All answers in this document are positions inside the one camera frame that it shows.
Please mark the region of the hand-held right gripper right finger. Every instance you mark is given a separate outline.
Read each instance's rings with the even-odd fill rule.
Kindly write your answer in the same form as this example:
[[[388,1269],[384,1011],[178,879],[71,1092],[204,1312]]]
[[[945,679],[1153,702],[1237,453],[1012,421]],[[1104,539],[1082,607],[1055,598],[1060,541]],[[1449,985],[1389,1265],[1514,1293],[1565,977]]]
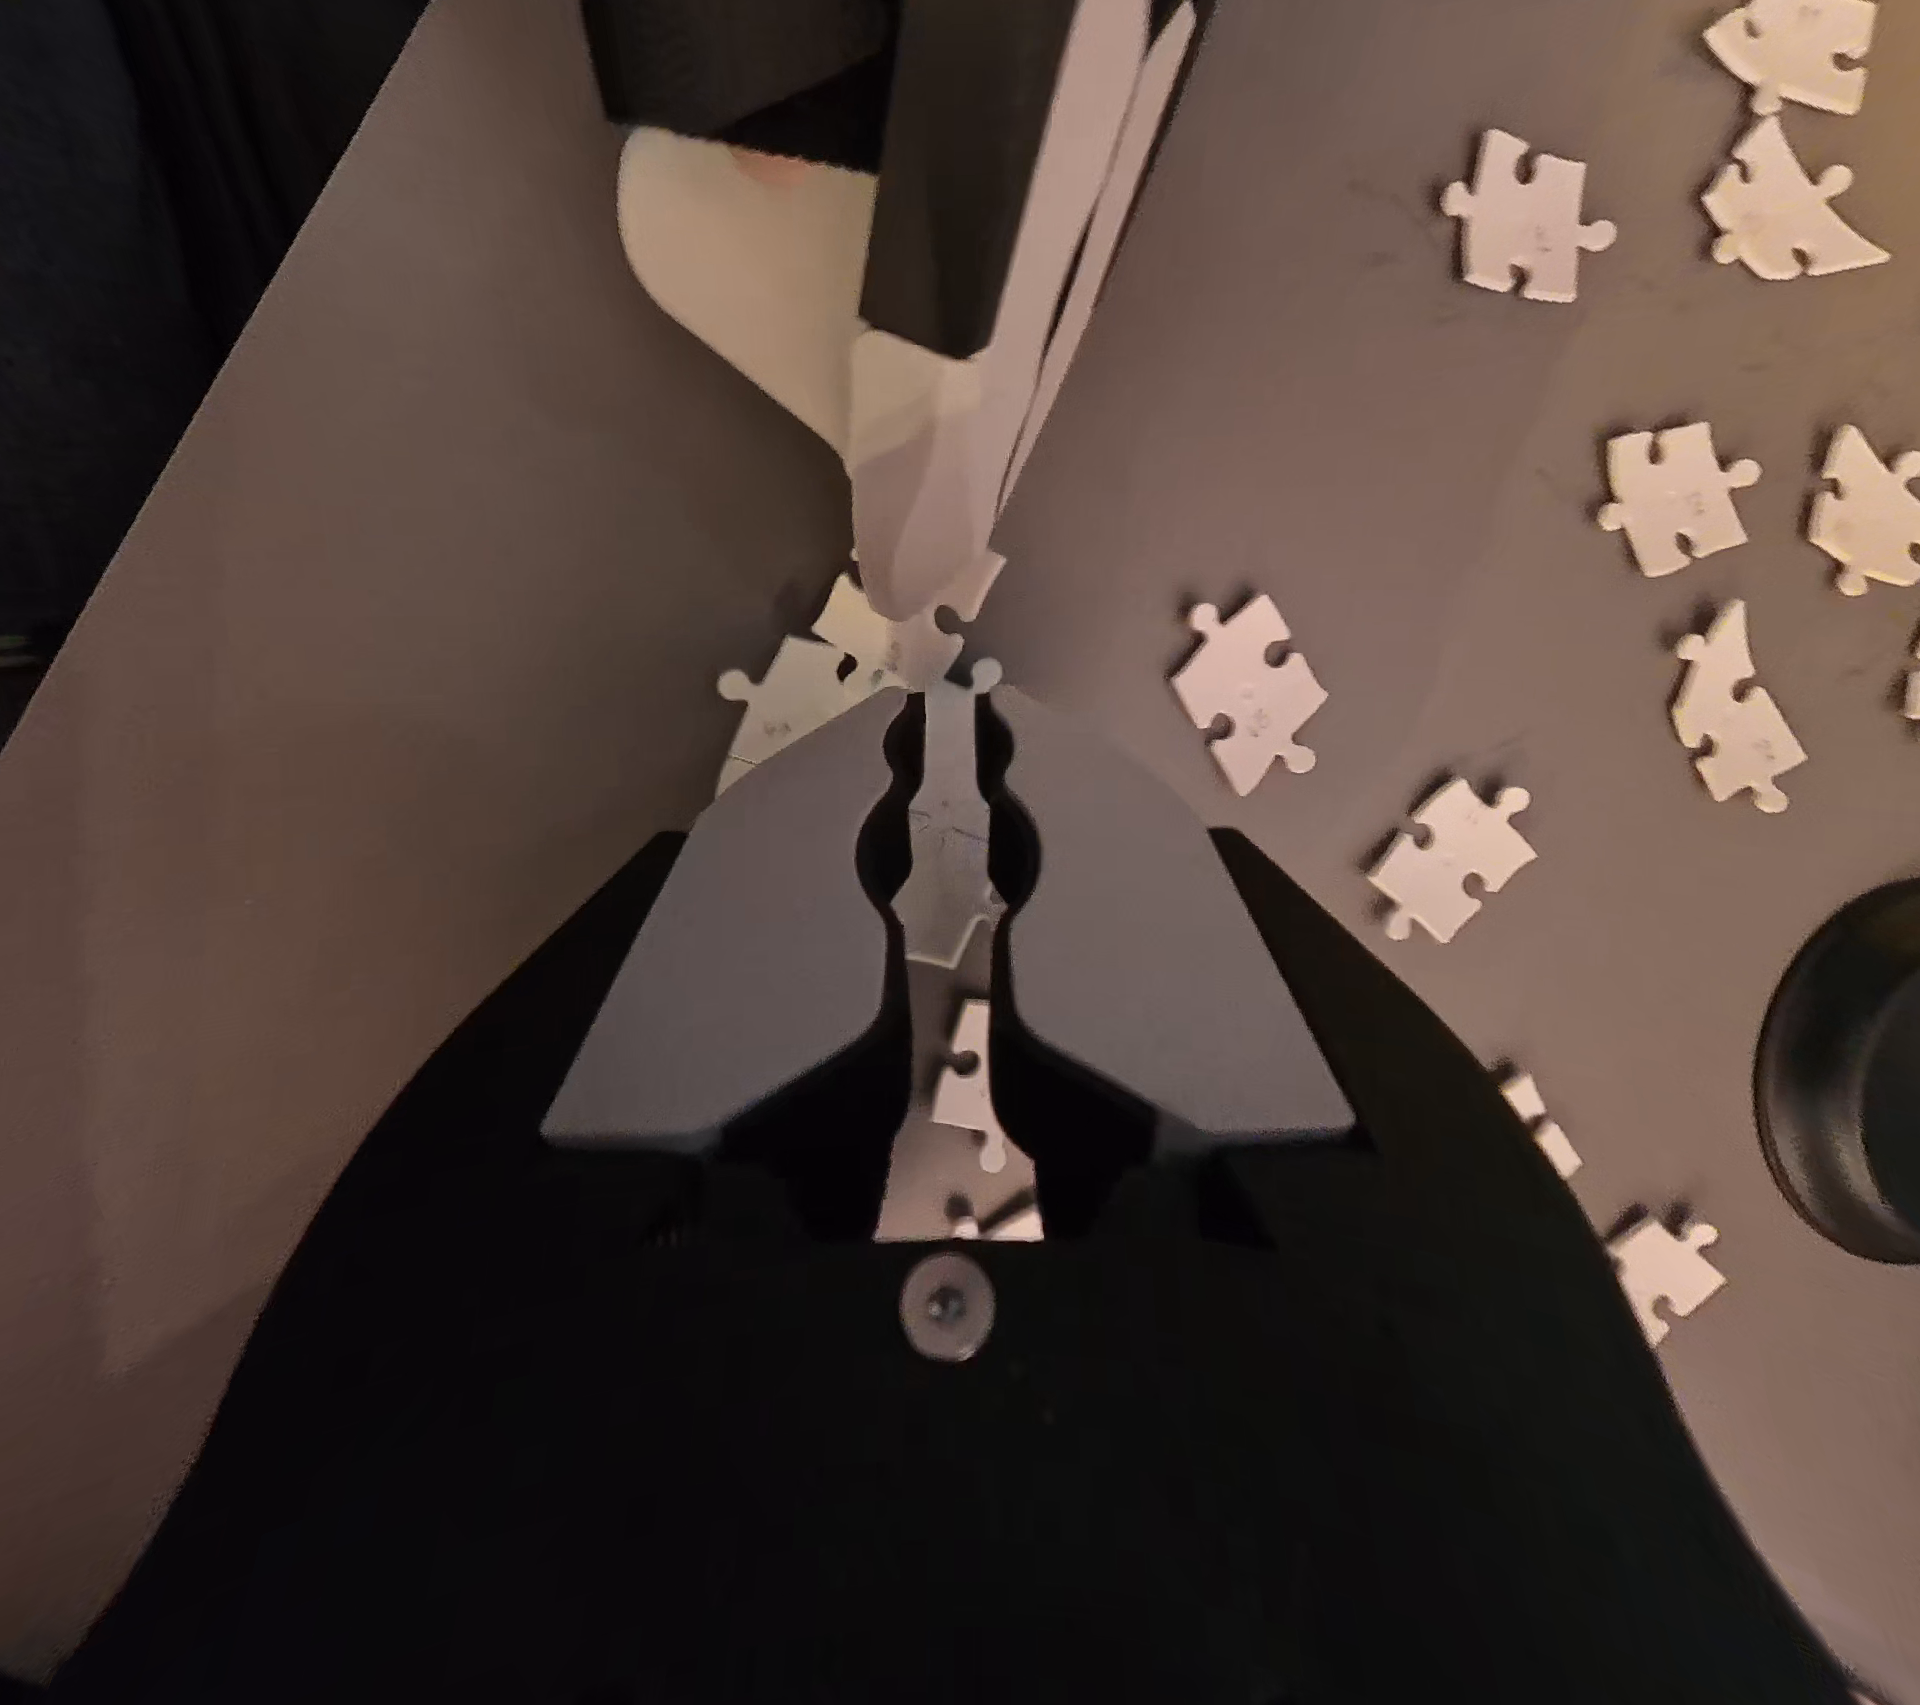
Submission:
[[[1135,1169],[1350,1140],[1354,1109],[1208,826],[1020,687],[977,716],[989,803],[991,1085],[1041,1232],[1089,1235]]]

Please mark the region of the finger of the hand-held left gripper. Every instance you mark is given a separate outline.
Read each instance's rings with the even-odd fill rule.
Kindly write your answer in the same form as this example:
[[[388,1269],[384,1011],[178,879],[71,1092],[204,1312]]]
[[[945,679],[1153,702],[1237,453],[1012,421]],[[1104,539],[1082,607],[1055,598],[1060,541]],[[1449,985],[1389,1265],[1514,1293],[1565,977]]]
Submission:
[[[1066,274],[1064,296],[1041,353],[1032,400],[1024,410],[1013,450],[1010,455],[1010,488],[1017,487],[1032,449],[1050,417],[1073,359],[1089,327],[1094,301],[1114,264],[1119,238],[1138,204],[1138,192],[1153,161],[1167,107],[1185,68],[1191,37],[1199,28],[1193,0],[1179,0],[1153,37],[1119,121],[1113,161],[1094,194],[1092,214],[1079,251]]]
[[[1151,0],[1074,0],[1010,272],[984,347],[862,327],[849,344],[852,554],[889,621],[984,556],[1041,353],[1151,48]]]

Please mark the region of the black round dish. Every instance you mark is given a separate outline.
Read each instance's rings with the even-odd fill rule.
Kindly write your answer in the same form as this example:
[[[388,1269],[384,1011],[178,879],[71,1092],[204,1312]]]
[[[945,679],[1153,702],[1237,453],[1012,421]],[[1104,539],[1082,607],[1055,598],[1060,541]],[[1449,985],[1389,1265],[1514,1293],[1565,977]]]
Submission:
[[[1755,1042],[1755,1133],[1797,1215],[1836,1247],[1918,1264],[1918,877],[1804,940]]]

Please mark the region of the white puzzle pieces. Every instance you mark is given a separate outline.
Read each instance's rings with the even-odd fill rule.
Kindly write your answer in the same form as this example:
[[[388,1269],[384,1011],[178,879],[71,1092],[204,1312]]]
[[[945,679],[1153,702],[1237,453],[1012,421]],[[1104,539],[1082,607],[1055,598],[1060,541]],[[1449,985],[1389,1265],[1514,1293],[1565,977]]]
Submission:
[[[1754,114],[1732,1],[1225,0],[987,634],[1533,1066],[1603,1222],[1907,1337],[1749,1086],[1915,869],[1915,122]]]

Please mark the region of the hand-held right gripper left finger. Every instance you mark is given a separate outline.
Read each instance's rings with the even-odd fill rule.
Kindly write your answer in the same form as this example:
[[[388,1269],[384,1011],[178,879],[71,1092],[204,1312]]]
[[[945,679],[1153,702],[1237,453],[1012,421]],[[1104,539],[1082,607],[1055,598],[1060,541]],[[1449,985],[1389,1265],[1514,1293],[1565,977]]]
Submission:
[[[911,1104],[920,696],[884,690],[720,795],[672,858],[552,1097],[548,1144],[769,1177],[871,1241]]]

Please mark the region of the joined white puzzle section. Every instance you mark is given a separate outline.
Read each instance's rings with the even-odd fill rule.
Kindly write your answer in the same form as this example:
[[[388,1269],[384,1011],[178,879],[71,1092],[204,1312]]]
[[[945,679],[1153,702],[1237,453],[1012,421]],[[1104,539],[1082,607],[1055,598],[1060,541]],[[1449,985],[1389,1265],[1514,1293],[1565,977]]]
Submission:
[[[878,690],[926,694],[948,684],[963,634],[948,632],[938,613],[948,609],[971,622],[1002,566],[1005,556],[989,550],[934,607],[909,621],[889,621],[867,600],[849,559],[810,629],[781,638],[760,679],[738,668],[720,676],[717,694],[738,702],[742,716],[714,792],[723,795],[750,769]]]

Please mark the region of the single white puzzle piece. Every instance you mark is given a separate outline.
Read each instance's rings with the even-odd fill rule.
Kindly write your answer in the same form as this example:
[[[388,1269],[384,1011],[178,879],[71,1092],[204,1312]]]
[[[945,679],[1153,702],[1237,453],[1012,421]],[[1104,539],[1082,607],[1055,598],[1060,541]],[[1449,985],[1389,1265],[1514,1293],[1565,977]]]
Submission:
[[[977,702],[1002,679],[996,657],[969,684],[938,680],[924,700],[920,787],[911,798],[911,869],[892,899],[911,960],[953,970],[977,922],[993,917],[991,807],[979,788]]]

